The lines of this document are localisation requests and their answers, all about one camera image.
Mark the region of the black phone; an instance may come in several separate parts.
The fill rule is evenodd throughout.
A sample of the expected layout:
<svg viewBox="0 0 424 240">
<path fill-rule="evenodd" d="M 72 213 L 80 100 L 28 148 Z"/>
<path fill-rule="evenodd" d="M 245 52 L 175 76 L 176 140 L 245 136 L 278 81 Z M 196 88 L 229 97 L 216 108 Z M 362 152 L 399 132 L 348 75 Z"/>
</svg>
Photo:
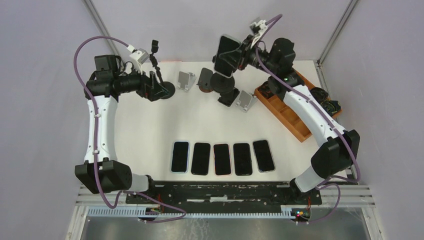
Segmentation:
<svg viewBox="0 0 424 240">
<path fill-rule="evenodd" d="M 216 55 L 213 58 L 213 70 L 225 78 L 231 78 L 241 58 L 241 42 L 234 37 L 223 34 L 219 38 Z"/>
<path fill-rule="evenodd" d="M 206 176 L 209 173 L 211 145 L 206 142 L 196 142 L 192 155 L 191 173 Z"/>
<path fill-rule="evenodd" d="M 233 145 L 234 170 L 237 176 L 250 176 L 253 173 L 250 145 L 235 143 Z"/>
</svg>

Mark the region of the black pole stand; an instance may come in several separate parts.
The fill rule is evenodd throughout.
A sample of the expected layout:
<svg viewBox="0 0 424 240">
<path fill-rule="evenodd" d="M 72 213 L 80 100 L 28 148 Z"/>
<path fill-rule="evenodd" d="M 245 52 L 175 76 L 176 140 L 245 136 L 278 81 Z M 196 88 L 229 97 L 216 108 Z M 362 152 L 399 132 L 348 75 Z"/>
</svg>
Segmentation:
<svg viewBox="0 0 424 240">
<path fill-rule="evenodd" d="M 163 97 L 161 97 L 162 100 L 167 100 L 171 98 L 175 92 L 176 88 L 175 85 L 169 81 L 164 81 L 161 68 L 158 66 L 158 60 L 154 56 L 155 53 L 157 53 L 159 50 L 159 41 L 153 39 L 151 42 L 151 53 L 149 55 L 149 60 L 152 64 L 152 67 L 155 69 L 156 76 L 158 77 L 159 84 L 166 89 L 166 93 Z"/>
<path fill-rule="evenodd" d="M 210 79 L 210 86 L 213 91 L 219 94 L 226 94 L 234 89 L 235 80 L 233 77 L 226 78 L 215 72 Z"/>
</svg>

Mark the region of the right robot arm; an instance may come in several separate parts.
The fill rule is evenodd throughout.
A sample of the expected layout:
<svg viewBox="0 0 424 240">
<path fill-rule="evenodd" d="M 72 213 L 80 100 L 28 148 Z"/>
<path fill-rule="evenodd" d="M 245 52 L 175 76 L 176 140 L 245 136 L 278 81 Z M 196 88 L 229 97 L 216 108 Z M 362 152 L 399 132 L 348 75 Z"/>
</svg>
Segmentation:
<svg viewBox="0 0 424 240">
<path fill-rule="evenodd" d="M 348 131 L 337 123 L 315 100 L 293 68 L 295 56 L 294 43 L 287 38 L 276 39 L 266 51 L 257 46 L 252 35 L 240 42 L 224 34 L 212 59 L 215 73 L 211 83 L 229 81 L 232 87 L 233 73 L 248 65 L 269 74 L 270 91 L 300 117 L 319 147 L 310 166 L 290 182 L 289 199 L 302 204 L 309 198 L 309 191 L 338 178 L 338 172 L 358 165 L 360 136 L 356 130 Z"/>
</svg>

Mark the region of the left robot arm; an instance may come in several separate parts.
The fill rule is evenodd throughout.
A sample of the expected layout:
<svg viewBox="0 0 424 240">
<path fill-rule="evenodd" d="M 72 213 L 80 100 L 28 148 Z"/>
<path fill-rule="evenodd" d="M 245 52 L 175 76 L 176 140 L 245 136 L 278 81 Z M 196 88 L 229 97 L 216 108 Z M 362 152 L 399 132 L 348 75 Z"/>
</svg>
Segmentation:
<svg viewBox="0 0 424 240">
<path fill-rule="evenodd" d="M 154 55 L 149 59 L 154 68 L 146 73 L 135 67 L 129 73 L 120 71 L 118 55 L 95 56 L 95 71 L 85 86 L 89 109 L 88 147 L 83 164 L 74 168 L 75 176 L 93 194 L 126 191 L 132 187 L 131 168 L 118 162 L 115 148 L 115 118 L 121 94 L 135 92 L 151 102 L 171 98 L 175 86 L 163 81 Z"/>
</svg>

